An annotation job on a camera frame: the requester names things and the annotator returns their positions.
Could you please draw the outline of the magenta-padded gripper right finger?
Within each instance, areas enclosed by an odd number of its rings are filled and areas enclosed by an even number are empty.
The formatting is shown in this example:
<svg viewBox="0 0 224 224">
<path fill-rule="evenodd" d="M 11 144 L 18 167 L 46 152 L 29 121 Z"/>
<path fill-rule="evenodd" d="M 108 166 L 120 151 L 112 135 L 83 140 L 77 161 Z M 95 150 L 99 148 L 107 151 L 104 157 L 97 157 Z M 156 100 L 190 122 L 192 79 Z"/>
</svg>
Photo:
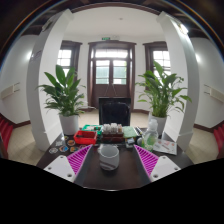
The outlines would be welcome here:
<svg viewBox="0 0 224 224">
<path fill-rule="evenodd" d="M 157 156 L 138 145 L 135 145 L 135 150 L 151 182 L 155 182 L 180 170 L 180 167 L 167 156 Z"/>
</svg>

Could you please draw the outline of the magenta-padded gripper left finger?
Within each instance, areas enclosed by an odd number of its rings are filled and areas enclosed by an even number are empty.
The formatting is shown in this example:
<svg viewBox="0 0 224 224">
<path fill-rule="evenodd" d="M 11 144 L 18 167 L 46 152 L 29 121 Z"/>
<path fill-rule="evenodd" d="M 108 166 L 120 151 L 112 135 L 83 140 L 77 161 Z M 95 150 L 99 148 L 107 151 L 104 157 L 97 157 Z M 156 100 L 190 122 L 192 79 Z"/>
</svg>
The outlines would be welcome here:
<svg viewBox="0 0 224 224">
<path fill-rule="evenodd" d="M 80 183 L 88 167 L 92 148 L 93 145 L 88 145 L 68 156 L 59 155 L 44 170 L 69 182 Z"/>
</svg>

